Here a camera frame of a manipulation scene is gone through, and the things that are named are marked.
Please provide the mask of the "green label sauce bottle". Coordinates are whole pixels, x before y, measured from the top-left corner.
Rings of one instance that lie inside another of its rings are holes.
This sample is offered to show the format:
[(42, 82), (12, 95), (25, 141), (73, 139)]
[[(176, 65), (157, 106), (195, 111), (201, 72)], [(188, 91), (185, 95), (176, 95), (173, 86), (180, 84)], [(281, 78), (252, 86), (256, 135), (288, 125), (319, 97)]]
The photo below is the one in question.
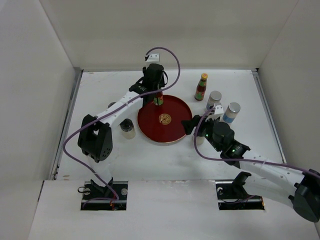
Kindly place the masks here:
[(153, 98), (153, 103), (158, 107), (164, 103), (164, 97), (163, 97), (162, 91), (159, 91), (155, 94), (155, 96)]
[(198, 85), (196, 87), (196, 92), (194, 95), (195, 100), (202, 101), (204, 99), (205, 92), (207, 89), (207, 79), (208, 79), (208, 74), (202, 73), (200, 80), (198, 82)]

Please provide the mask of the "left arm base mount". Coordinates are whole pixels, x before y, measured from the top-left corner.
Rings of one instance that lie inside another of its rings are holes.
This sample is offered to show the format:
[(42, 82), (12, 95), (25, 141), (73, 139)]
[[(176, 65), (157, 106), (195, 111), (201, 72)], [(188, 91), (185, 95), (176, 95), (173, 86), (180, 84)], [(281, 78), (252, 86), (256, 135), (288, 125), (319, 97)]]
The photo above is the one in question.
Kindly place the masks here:
[(92, 179), (80, 186), (77, 192), (82, 195), (80, 209), (82, 211), (125, 211), (129, 183), (127, 181), (113, 181), (109, 186), (118, 194), (116, 195), (107, 187), (95, 183)]

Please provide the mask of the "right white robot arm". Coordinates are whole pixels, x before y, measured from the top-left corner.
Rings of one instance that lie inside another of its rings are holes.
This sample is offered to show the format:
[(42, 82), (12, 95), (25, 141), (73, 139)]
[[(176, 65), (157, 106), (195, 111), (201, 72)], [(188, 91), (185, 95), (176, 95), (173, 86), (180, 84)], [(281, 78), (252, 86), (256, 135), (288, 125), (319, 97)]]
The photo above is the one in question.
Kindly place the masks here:
[(186, 135), (204, 137), (220, 154), (219, 162), (241, 171), (231, 184), (236, 197), (266, 197), (292, 208), (309, 222), (319, 222), (319, 172), (276, 163), (252, 152), (247, 145), (235, 140), (235, 132), (227, 123), (209, 111), (202, 116), (182, 120), (181, 124)]

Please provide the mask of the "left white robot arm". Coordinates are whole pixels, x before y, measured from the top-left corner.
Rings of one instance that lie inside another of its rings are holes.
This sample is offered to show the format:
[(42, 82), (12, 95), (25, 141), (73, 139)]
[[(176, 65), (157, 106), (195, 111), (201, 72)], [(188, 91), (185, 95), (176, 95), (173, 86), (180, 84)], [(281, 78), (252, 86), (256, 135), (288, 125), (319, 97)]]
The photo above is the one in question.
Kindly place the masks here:
[(153, 101), (165, 87), (167, 74), (162, 65), (151, 63), (142, 69), (142, 73), (143, 76), (111, 107), (98, 115), (88, 114), (83, 118), (77, 145), (95, 163), (104, 161), (113, 149), (112, 127)]

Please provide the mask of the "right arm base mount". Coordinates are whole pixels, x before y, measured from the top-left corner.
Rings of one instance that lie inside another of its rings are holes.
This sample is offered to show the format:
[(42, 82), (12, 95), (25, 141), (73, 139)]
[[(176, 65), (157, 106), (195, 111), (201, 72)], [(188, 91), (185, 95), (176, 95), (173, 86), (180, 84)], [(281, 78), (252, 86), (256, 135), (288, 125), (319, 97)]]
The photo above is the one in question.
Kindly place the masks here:
[(250, 176), (248, 172), (240, 172), (235, 179), (215, 182), (219, 210), (265, 210), (263, 198), (250, 195), (244, 189), (245, 180)]

